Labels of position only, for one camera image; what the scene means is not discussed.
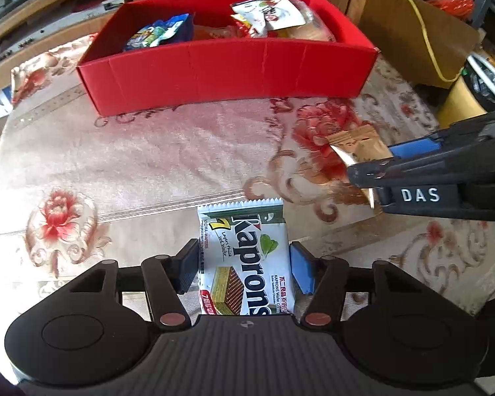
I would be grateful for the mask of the red yellow snack packet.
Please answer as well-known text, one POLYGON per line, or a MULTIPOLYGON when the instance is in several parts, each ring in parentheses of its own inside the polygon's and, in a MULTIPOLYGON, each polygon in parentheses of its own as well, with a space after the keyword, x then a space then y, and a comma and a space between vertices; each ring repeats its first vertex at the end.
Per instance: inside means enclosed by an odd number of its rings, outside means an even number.
POLYGON ((249 37, 249 38, 267 37, 267 31, 265 27, 262 27, 261 30, 258 30, 257 27, 254 26, 245 16, 241 14, 235 14, 235 15, 230 15, 230 17, 234 20, 240 37, 249 37))

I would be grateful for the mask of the floral table cloth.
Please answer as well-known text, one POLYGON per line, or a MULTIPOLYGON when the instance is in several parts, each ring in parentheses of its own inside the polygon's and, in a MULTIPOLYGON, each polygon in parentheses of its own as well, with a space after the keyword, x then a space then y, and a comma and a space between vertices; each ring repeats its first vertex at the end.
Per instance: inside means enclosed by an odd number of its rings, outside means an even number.
POLYGON ((392 145, 436 119, 379 58, 356 98, 276 97, 102 117, 78 79, 85 40, 41 54, 0 138, 0 318, 102 258, 132 266, 198 232, 201 204, 279 197, 289 238, 352 266, 388 260, 462 309, 495 297, 484 222, 382 215, 326 138, 362 124, 392 145))

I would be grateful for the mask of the orange spicy snack packet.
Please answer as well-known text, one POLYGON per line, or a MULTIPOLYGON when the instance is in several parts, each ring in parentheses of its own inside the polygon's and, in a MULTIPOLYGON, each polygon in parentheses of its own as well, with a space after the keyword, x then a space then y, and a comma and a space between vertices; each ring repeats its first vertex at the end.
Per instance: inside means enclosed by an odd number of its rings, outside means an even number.
POLYGON ((222 28, 207 27, 201 25, 194 26, 194 40, 208 39, 237 39, 242 38, 242 33, 237 27, 228 25, 222 28))

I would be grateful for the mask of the red cardboard box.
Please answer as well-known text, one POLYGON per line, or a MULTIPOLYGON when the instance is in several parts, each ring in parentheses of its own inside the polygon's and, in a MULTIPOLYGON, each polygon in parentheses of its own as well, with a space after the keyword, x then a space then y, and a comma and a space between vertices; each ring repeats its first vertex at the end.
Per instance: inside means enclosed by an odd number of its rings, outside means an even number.
POLYGON ((161 106, 259 97, 356 97, 378 49, 328 0, 301 0, 333 42, 283 38, 191 40, 126 51, 140 28, 173 15, 223 27, 243 0, 137 0, 122 5, 78 63, 78 76, 101 116, 161 106))

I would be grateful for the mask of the white green wafer packet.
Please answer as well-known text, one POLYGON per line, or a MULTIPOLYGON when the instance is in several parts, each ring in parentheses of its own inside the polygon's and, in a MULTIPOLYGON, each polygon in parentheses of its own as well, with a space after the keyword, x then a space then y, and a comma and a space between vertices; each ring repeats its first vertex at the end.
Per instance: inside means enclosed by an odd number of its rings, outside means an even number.
POLYGON ((280 198, 200 206, 198 285, 206 315, 294 310, 289 241, 280 198))

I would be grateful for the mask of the small white red sachet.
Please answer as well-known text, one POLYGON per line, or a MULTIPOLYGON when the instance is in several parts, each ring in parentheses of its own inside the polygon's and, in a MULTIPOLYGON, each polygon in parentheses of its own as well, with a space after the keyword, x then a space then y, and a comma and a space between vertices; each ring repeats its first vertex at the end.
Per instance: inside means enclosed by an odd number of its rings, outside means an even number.
POLYGON ((232 4, 233 15, 245 16, 258 30, 267 33, 305 24, 300 11, 289 0, 245 0, 232 4))

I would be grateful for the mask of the gold foil snack packet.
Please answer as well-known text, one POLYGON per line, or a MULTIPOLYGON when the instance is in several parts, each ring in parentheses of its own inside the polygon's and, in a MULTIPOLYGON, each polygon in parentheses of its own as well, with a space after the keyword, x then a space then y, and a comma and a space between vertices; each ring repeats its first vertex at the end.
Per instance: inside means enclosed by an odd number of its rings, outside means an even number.
MULTIPOLYGON (((350 179, 349 168, 353 165, 393 158, 391 150, 383 143, 376 129, 369 124, 350 131, 339 131, 327 136, 326 139, 331 149, 346 166, 348 179, 350 179)), ((356 187, 353 181, 348 182, 356 187)))

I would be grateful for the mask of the blue green candy bag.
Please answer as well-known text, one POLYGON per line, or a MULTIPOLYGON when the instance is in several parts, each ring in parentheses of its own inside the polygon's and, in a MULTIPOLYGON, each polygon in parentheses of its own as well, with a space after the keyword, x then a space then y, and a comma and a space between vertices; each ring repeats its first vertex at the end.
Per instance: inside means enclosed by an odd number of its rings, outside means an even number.
POLYGON ((156 20, 138 30, 124 45, 123 51, 187 42, 191 41, 193 36, 193 15, 175 15, 169 20, 156 20))

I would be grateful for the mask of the brown cardboard box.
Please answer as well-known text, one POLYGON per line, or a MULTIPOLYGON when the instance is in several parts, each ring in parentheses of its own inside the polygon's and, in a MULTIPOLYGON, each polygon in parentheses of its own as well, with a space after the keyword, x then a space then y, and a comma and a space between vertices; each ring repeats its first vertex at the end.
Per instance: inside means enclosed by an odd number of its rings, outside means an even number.
POLYGON ((422 0, 414 2, 350 0, 347 16, 405 80, 450 88, 479 32, 422 0))

